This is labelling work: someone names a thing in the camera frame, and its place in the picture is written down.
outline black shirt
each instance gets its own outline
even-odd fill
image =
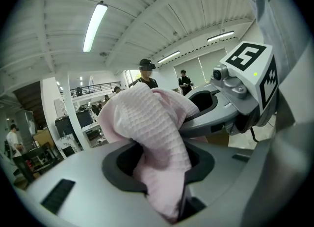
[[[183,95],[187,95],[192,90],[190,83],[191,83],[191,79],[188,76],[185,76],[185,77],[181,76],[179,78],[179,85],[189,84],[187,87],[182,87]]]
[[[149,80],[150,80],[150,81],[146,81],[145,79],[143,79],[143,78],[141,77],[141,78],[139,78],[138,80],[136,80],[136,81],[134,82],[134,84],[136,84],[137,82],[142,82],[142,83],[145,83],[146,85],[148,85],[150,89],[158,87],[156,80],[154,80],[154,79],[152,79],[152,78],[149,78]]]

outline pink towel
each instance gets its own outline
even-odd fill
[[[113,96],[98,116],[109,143],[132,138],[143,146],[133,176],[146,184],[147,200],[171,223],[178,217],[184,173],[191,168],[178,129],[186,117],[198,112],[174,91],[137,83]]]

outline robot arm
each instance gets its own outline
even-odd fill
[[[200,112],[180,128],[184,137],[226,129],[231,135],[264,126],[274,114],[278,77],[272,46],[242,42],[213,69],[211,83],[186,97]]]

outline railing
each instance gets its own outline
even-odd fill
[[[90,93],[95,93],[95,92],[100,92],[100,91],[110,91],[114,89],[116,86],[121,87],[121,82],[111,82],[111,83],[105,83],[105,84],[77,87],[75,89],[71,89],[70,92],[71,92],[71,97],[75,98],[75,97],[80,97],[80,96],[87,95]]]

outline fluorescent light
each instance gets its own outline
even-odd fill
[[[207,39],[207,42],[213,41],[215,39],[218,39],[218,38],[221,38],[221,37],[224,37],[224,36],[232,35],[233,33],[234,33],[234,31],[230,31],[230,32],[222,33],[222,34],[217,35],[217,36],[210,37],[209,39]]]
[[[164,62],[165,60],[167,60],[167,59],[169,59],[169,58],[171,58],[171,57],[173,57],[173,56],[175,56],[175,55],[177,55],[179,53],[180,53],[180,51],[173,52],[173,54],[170,54],[169,56],[164,57],[163,59],[159,60],[158,63]]]
[[[90,52],[90,50],[92,49],[93,41],[97,32],[98,26],[104,14],[106,13],[107,9],[108,7],[104,4],[99,3],[96,5],[96,8],[89,22],[87,33],[85,36],[84,47],[83,47],[84,52]]]

